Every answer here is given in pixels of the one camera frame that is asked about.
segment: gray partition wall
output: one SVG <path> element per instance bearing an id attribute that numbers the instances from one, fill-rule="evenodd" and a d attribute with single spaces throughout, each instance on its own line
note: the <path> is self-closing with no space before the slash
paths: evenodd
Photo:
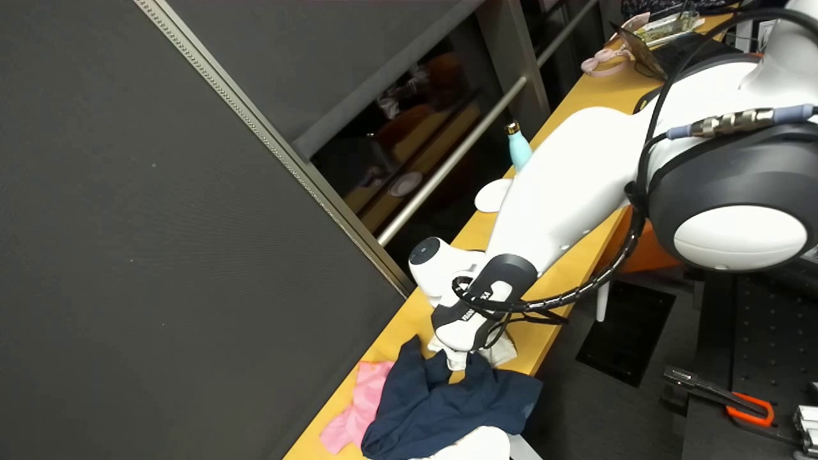
<path id="1" fill-rule="evenodd" d="M 138 0 L 170 14 L 308 158 L 483 0 Z"/>
<path id="2" fill-rule="evenodd" d="M 280 459 L 398 304 L 133 4 L 0 4 L 0 459 Z"/>

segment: pliers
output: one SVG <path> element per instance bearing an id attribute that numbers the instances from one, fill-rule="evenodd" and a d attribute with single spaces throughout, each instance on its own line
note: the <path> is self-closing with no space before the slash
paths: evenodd
<path id="1" fill-rule="evenodd" d="M 775 424 L 775 410 L 766 399 L 720 390 L 712 381 L 704 381 L 683 369 L 663 369 L 661 377 L 672 385 L 668 392 L 675 399 L 697 396 L 720 405 L 725 417 L 755 431 L 769 431 Z"/>

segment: wire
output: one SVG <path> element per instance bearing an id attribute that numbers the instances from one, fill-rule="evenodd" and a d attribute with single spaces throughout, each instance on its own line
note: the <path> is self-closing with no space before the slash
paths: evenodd
<path id="1" fill-rule="evenodd" d="M 740 424 L 740 423 L 736 423 L 736 420 L 730 420 L 739 431 L 745 431 L 745 432 L 752 432 L 752 436 L 758 436 L 758 438 L 766 438 L 766 440 L 775 440 L 775 443 L 784 443 L 784 446 L 790 446 L 790 448 L 800 448 L 800 443 L 794 440 L 794 438 L 787 438 L 787 436 L 778 436 L 778 432 L 775 432 L 775 431 L 755 431 L 755 428 L 749 428 L 749 424 Z"/>
<path id="2" fill-rule="evenodd" d="M 562 308 L 562 304 L 571 304 L 578 302 L 579 298 L 585 298 L 587 291 L 594 291 L 597 287 L 602 287 L 612 275 L 616 270 L 634 254 L 638 239 L 642 239 L 642 230 L 643 230 L 643 224 L 645 224 L 645 194 L 649 194 L 649 158 L 651 158 L 651 152 L 656 144 L 661 144 L 667 139 L 667 134 L 658 134 L 656 135 L 656 123 L 658 123 L 658 116 L 661 116 L 661 107 L 663 107 L 663 100 L 668 96 L 668 88 L 684 77 L 688 66 L 693 65 L 693 59 L 697 55 L 703 55 L 703 49 L 722 32 L 739 26 L 739 23 L 745 23 L 745 20 L 790 20 L 790 23 L 796 23 L 803 26 L 808 34 L 812 34 L 818 38 L 818 20 L 812 20 L 810 17 L 805 14 L 796 14 L 796 11 L 777 11 L 777 8 L 764 8 L 764 11 L 740 11 L 736 14 L 734 18 L 717 23 L 712 32 L 708 32 L 703 37 L 703 42 L 684 56 L 684 63 L 672 73 L 672 77 L 661 84 L 658 96 L 656 96 L 656 103 L 654 103 L 654 110 L 649 116 L 649 125 L 645 125 L 645 134 L 643 134 L 643 146 L 642 146 L 642 156 L 638 156 L 638 167 L 635 167 L 635 181 L 629 188 L 629 198 L 634 202 L 634 216 L 631 216 L 631 224 L 629 224 L 629 234 L 626 234 L 626 240 L 620 243 L 616 258 L 611 261 L 611 266 L 606 271 L 601 271 L 597 277 L 593 277 L 589 281 L 570 289 L 570 291 L 562 291 L 557 298 L 547 298 L 547 300 L 536 300 L 536 302 L 528 302 L 527 309 L 533 312 L 533 309 L 555 309 L 555 308 Z"/>
<path id="3" fill-rule="evenodd" d="M 472 351 L 496 346 L 500 341 L 500 332 L 505 332 L 505 326 L 510 322 L 566 326 L 564 318 L 550 309 L 530 312 L 523 302 L 478 300 L 461 289 L 455 294 L 461 302 L 456 309 L 474 312 L 484 321 L 483 328 L 474 332 Z"/>

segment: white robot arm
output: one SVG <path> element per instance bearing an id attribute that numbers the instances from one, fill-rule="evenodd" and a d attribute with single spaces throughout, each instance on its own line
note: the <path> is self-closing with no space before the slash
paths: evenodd
<path id="1" fill-rule="evenodd" d="M 753 271 L 815 245 L 818 4 L 790 0 L 787 11 L 800 23 L 778 20 L 761 63 L 697 69 L 635 116 L 589 107 L 566 119 L 513 178 L 483 254 L 436 239 L 414 248 L 410 277 L 436 308 L 431 348 L 451 369 L 502 341 L 502 312 L 527 309 L 522 294 L 624 208 L 634 181 L 635 194 L 649 188 L 635 198 L 642 216 L 693 266 Z M 645 158 L 649 134 L 661 135 Z"/>

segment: wooden tabletop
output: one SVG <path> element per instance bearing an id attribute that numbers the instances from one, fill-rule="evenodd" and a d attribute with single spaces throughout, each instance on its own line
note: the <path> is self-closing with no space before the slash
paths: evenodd
<path id="1" fill-rule="evenodd" d="M 654 79 L 645 79 L 631 69 L 620 69 L 606 77 L 583 77 L 570 91 L 570 96 L 560 103 L 560 107 L 550 116 L 541 130 L 530 139 L 530 146 L 536 148 L 564 119 L 570 119 L 583 107 L 616 107 L 616 110 L 631 112 L 634 103 L 654 88 L 656 88 Z M 587 234 L 528 289 L 527 298 L 541 300 L 583 284 L 594 270 L 620 218 L 624 213 L 612 213 L 606 224 L 601 224 L 593 234 Z M 496 216 L 474 213 L 465 224 L 459 235 L 451 240 L 451 245 L 483 250 L 488 243 L 493 221 Z M 372 360 L 372 363 L 395 360 L 398 348 L 414 336 L 418 336 L 426 342 L 431 336 L 429 314 L 431 314 L 429 302 L 422 298 L 422 291 L 414 291 L 360 360 Z M 502 369 L 518 372 L 518 374 L 536 374 L 551 342 L 557 341 L 557 332 L 560 328 L 551 328 L 551 326 L 523 326 L 523 322 L 507 326 L 507 336 L 515 346 L 515 358 Z M 349 372 L 346 378 L 330 396 L 330 402 L 322 406 L 322 411 L 312 420 L 312 424 L 302 432 L 302 438 L 285 454 L 289 460 L 331 459 L 322 448 L 318 436 L 341 410 L 349 406 L 353 385 L 355 385 L 355 374 Z M 345 448 L 334 459 L 362 459 L 362 455 L 357 448 Z"/>

